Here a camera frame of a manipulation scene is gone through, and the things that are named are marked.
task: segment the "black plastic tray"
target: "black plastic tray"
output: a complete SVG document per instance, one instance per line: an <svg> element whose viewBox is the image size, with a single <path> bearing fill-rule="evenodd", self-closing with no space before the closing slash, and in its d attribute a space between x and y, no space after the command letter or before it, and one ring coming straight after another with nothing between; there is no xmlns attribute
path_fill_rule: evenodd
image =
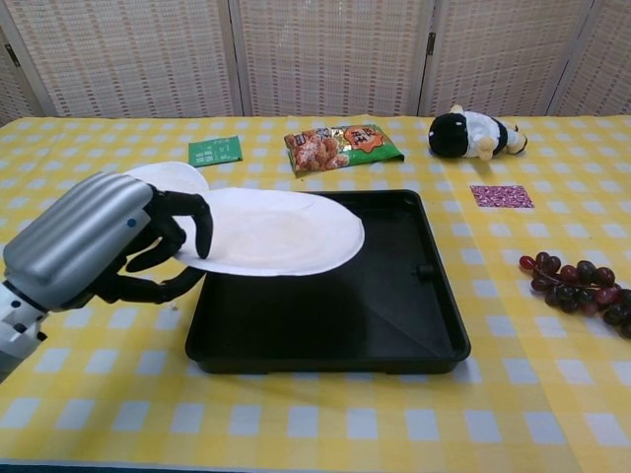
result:
<svg viewBox="0 0 631 473"><path fill-rule="evenodd" d="M449 372L470 352L418 194L321 192L362 219L348 263L304 277L209 273L186 340L207 372Z"/></svg>

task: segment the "woven screen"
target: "woven screen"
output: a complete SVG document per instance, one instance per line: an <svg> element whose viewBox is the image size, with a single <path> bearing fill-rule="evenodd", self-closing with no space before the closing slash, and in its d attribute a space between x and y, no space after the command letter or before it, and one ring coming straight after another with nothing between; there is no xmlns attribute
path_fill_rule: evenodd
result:
<svg viewBox="0 0 631 473"><path fill-rule="evenodd" d="M235 3L253 114L416 110L431 0Z"/></svg>
<svg viewBox="0 0 631 473"><path fill-rule="evenodd" d="M16 66L4 50L4 42L0 47L0 126L3 126L23 116L33 116L34 110L22 90Z"/></svg>
<svg viewBox="0 0 631 473"><path fill-rule="evenodd" d="M437 31L435 75L422 114L454 103L492 115L545 112L550 81L573 40L584 0L450 0Z"/></svg>
<svg viewBox="0 0 631 473"><path fill-rule="evenodd" d="M557 113L631 113L631 3L604 0Z"/></svg>
<svg viewBox="0 0 631 473"><path fill-rule="evenodd" d="M5 3L61 116L235 112L216 0Z"/></svg>

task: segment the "robotic hand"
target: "robotic hand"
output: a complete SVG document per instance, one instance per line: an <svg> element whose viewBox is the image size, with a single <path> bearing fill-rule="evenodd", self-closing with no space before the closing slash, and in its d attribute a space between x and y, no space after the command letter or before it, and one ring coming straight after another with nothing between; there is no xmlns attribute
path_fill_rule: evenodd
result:
<svg viewBox="0 0 631 473"><path fill-rule="evenodd" d="M118 275L156 266L186 240L174 216L191 216L200 257L210 251L213 221L199 195L163 192L134 177L97 173L75 185L4 248L6 280L0 285L0 382L46 336L49 311L84 306L94 296L164 303L189 291L204 275L186 268L153 281ZM129 263L127 256L160 240Z"/></svg>

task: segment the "snack bag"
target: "snack bag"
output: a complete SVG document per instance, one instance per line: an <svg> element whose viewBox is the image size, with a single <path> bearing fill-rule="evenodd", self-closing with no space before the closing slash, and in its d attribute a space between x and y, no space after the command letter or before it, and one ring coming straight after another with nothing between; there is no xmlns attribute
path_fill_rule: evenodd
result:
<svg viewBox="0 0 631 473"><path fill-rule="evenodd" d="M303 131L286 135L285 144L295 174L404 159L382 129L374 124Z"/></svg>

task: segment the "table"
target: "table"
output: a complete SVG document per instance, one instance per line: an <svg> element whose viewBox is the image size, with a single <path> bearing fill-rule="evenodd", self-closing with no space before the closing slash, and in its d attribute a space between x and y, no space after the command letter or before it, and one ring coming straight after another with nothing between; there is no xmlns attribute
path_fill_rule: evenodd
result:
<svg viewBox="0 0 631 473"><path fill-rule="evenodd" d="M169 307L54 314L0 386L5 463L334 471L628 471L631 342L534 298L517 266L546 249L631 282L631 117L517 117L523 156L441 161L429 118L25 118L0 130L0 242L97 170L185 161L238 134L245 160L211 187L420 193L472 343L446 375L200 372L183 351L199 286ZM377 122L404 163L295 178L282 137ZM482 209L469 185L521 184L533 209ZM180 269L170 261L145 274Z"/></svg>

